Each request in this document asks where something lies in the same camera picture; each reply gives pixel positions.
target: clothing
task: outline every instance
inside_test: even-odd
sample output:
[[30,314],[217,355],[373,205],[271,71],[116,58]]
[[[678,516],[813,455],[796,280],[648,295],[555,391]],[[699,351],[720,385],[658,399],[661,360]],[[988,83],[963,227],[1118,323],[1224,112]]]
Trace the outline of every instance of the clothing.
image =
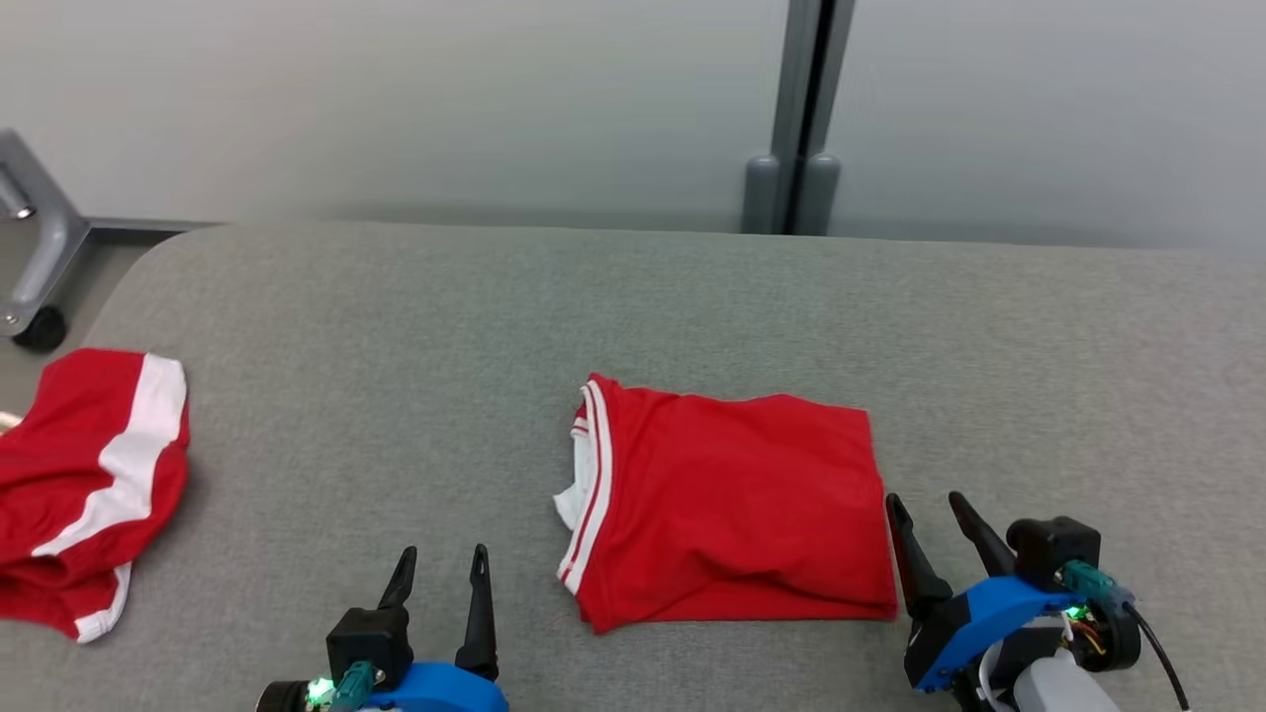
[[49,364],[0,436],[0,617],[89,642],[118,622],[132,561],[187,476],[181,365],[82,348]]
[[591,375],[558,579],[604,633],[638,621],[891,620],[884,484],[863,410],[723,402]]

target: gray metal leg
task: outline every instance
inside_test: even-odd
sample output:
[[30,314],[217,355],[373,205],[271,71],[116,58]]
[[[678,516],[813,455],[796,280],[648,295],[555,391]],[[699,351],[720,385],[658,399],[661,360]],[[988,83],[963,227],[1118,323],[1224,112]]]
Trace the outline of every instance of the gray metal leg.
[[44,304],[84,238],[87,220],[13,129],[0,129],[0,207],[11,218],[39,220],[39,243],[8,302],[0,337],[22,333]]

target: gray fabric surface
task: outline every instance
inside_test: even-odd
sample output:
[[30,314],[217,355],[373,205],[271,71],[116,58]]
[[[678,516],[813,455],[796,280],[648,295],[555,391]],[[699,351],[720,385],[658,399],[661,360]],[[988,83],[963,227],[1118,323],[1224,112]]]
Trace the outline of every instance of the gray fabric surface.
[[[491,552],[517,709],[941,709],[908,622],[655,623],[595,637],[549,495],[596,370],[871,413],[880,471],[955,587],[1070,514],[1201,709],[1260,707],[1266,267],[1200,253],[373,224],[225,227],[147,255],[89,336],[185,362],[192,479],[114,632],[0,623],[11,709],[252,709],[419,547],[410,636],[451,659]],[[1151,651],[1099,677],[1176,708]]]

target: red garment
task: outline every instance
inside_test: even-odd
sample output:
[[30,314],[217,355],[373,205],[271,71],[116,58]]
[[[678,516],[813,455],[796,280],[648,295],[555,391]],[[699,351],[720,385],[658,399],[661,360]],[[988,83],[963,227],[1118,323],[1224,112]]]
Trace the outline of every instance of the red garment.
[[49,364],[30,413],[0,435],[0,617],[78,642],[123,612],[132,561],[185,488],[177,361],[82,348]]
[[591,375],[558,578],[595,633],[638,621],[891,620],[866,412],[724,402]]

